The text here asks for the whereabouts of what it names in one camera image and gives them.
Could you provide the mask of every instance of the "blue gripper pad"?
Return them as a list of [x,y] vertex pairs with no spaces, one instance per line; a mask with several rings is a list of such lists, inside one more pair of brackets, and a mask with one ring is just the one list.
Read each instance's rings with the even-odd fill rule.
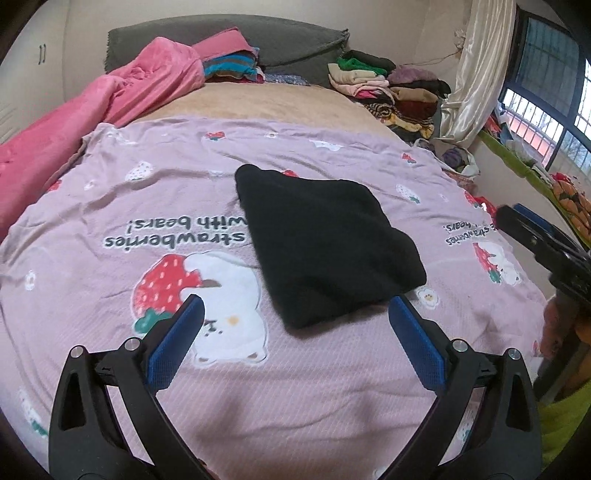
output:
[[394,297],[388,309],[390,325],[419,380],[427,390],[445,390],[445,360],[401,297]]
[[548,233],[549,235],[554,236],[554,226],[547,220],[544,220],[537,213],[532,212],[529,208],[524,207],[520,203],[516,203],[515,205],[513,205],[513,210],[519,212],[524,217],[534,222],[537,226],[544,229],[546,233]]
[[170,386],[204,318],[205,305],[195,295],[148,360],[146,380],[153,392]]

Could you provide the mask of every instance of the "white bear cartoon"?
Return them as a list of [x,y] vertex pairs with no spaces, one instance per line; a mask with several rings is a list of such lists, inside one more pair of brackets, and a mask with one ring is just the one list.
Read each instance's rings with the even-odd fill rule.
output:
[[521,283],[521,276],[519,272],[513,263],[505,258],[505,251],[503,250],[503,247],[493,242],[478,242],[475,245],[477,245],[481,251],[485,252],[487,257],[485,262],[494,267],[503,282],[506,282],[511,286]]
[[220,251],[189,255],[188,272],[198,270],[203,285],[184,288],[181,300],[194,293],[205,304],[205,321],[191,347],[194,364],[257,364],[267,358],[267,329],[256,308],[261,296],[253,270],[241,259]]

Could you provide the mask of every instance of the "folded clothes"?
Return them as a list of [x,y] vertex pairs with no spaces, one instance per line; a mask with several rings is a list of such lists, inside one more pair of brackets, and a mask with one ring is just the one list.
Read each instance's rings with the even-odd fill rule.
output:
[[394,104],[394,100],[393,100],[394,97],[392,97],[392,92],[390,92],[389,89],[388,89],[389,95],[382,92],[381,90],[372,90],[371,93],[373,95],[375,95],[375,99],[359,98],[358,96],[356,96],[355,101],[357,103],[362,103],[364,105],[366,105],[367,103],[388,103],[390,105]]
[[363,105],[369,113],[375,118],[382,122],[386,127],[396,125],[404,128],[407,132],[420,134],[417,138],[431,138],[435,127],[433,125],[433,119],[427,119],[420,122],[413,121],[412,119],[401,118],[398,116],[396,106],[388,103],[366,103]]
[[394,107],[389,103],[369,103],[364,107],[378,120],[387,120],[394,113]]
[[388,81],[391,85],[399,83],[410,83],[416,80],[438,80],[437,75],[429,70],[418,69],[416,67],[409,67],[407,65],[400,65],[388,75]]
[[336,59],[336,63],[341,70],[349,71],[349,70],[370,70],[375,72],[377,75],[387,75],[388,71],[385,69],[381,69],[379,67],[372,67],[371,65],[364,63],[357,59],[344,59],[343,57],[339,57]]
[[197,52],[201,61],[216,59],[228,53],[247,50],[258,57],[258,48],[251,47],[238,27],[228,28],[202,40],[191,48]]
[[437,103],[434,93],[422,88],[390,87],[395,100],[414,100],[417,102]]
[[404,128],[399,127],[398,125],[388,125],[388,128],[392,132],[394,132],[396,135],[398,135],[400,140],[402,140],[403,142],[406,142],[407,144],[412,145],[417,140],[423,138],[423,136],[420,134],[420,132],[409,132],[408,130],[405,130]]
[[253,52],[246,50],[204,61],[203,71],[206,80],[212,77],[231,77],[234,79],[246,78],[256,82],[258,75],[256,56]]
[[394,101],[394,97],[392,96],[392,92],[390,92],[390,90],[386,86],[384,86],[384,83],[387,83],[386,80],[370,80],[366,83],[360,83],[358,85],[343,85],[341,83],[335,82],[335,80],[331,77],[331,75],[329,75],[329,81],[330,81],[330,84],[333,86],[333,88],[337,92],[342,93],[343,95],[354,97],[361,90],[370,90],[372,92],[374,90],[379,90],[380,92],[385,93],[386,95],[389,95],[391,100]]
[[361,90],[360,92],[357,92],[355,98],[371,98],[376,100],[378,97],[371,90]]
[[[390,226],[367,187],[254,165],[238,168],[235,178],[262,276],[286,326],[332,320],[426,283],[413,240]],[[285,233],[279,241],[277,232]]]
[[[378,77],[373,70],[349,70],[346,72],[341,70],[336,63],[329,63],[329,73],[335,82],[343,83],[344,85],[364,83],[367,80]],[[380,75],[378,80],[385,80],[385,77]]]
[[390,83],[390,86],[404,88],[422,88],[437,95],[439,98],[447,98],[447,95],[449,95],[452,92],[450,86],[443,80],[416,80],[415,82],[410,83]]
[[414,124],[412,122],[407,122],[406,120],[401,119],[396,115],[396,113],[393,113],[389,119],[385,121],[382,120],[381,122],[386,126],[397,125],[399,127],[404,128],[408,132],[419,132],[421,136],[425,139],[431,138],[433,132],[435,131],[435,127],[432,123],[429,125]]
[[403,115],[417,120],[431,118],[437,112],[437,102],[396,100],[396,109]]
[[396,69],[396,65],[392,60],[385,59],[383,57],[374,57],[369,53],[364,53],[359,50],[346,51],[341,55],[341,58],[344,58],[345,60],[355,58],[359,61],[362,61],[363,63],[366,63],[367,65],[371,65],[372,67],[377,67],[386,70],[387,73],[385,74],[388,74]]

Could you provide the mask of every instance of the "purple cloth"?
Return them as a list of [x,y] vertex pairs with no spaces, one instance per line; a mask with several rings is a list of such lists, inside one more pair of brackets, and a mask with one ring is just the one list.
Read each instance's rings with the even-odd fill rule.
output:
[[429,70],[417,69],[406,65],[396,67],[396,70],[388,75],[388,81],[391,85],[411,83],[416,80],[437,80],[437,75]]
[[[515,347],[532,359],[544,296],[427,150],[394,135],[195,117],[100,124],[85,146],[0,245],[0,407],[43,465],[69,350],[117,348],[191,293],[208,324],[158,400],[220,478],[369,480],[414,434],[435,395],[384,305],[305,335],[285,330],[236,192],[247,163],[366,185],[420,252],[427,284],[408,293],[415,308],[477,351]],[[289,234],[277,230],[277,241]],[[120,396],[113,403],[131,450],[147,459]]]

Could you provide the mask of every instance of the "green cloth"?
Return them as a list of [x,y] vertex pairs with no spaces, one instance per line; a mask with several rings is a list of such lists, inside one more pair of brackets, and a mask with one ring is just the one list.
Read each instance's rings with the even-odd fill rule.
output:
[[542,461],[546,467],[562,451],[591,406],[591,381],[570,397],[538,405],[542,429]]
[[336,59],[336,64],[339,66],[341,70],[344,70],[346,72],[350,70],[371,70],[372,72],[375,72],[376,75],[384,76],[388,73],[387,70],[380,69],[378,67],[372,67],[371,65],[367,65],[366,63],[363,63],[362,61],[357,60],[353,57],[348,60],[339,57],[338,59]]
[[507,167],[509,167],[513,172],[520,178],[526,179],[529,184],[537,190],[538,193],[541,193],[545,196],[549,201],[552,202],[554,207],[558,210],[559,214],[562,215],[564,220],[569,224],[571,230],[574,234],[581,240],[581,242],[587,247],[591,248],[591,242],[585,240],[581,232],[579,232],[571,223],[570,215],[564,210],[561,204],[559,204],[557,198],[554,196],[554,192],[548,185],[546,185],[535,173],[531,168],[525,165],[518,157],[515,155],[511,150],[509,150],[506,146],[500,144],[493,136],[489,133],[481,130],[478,133],[480,139],[485,143],[485,145],[489,148],[491,152],[497,155]]

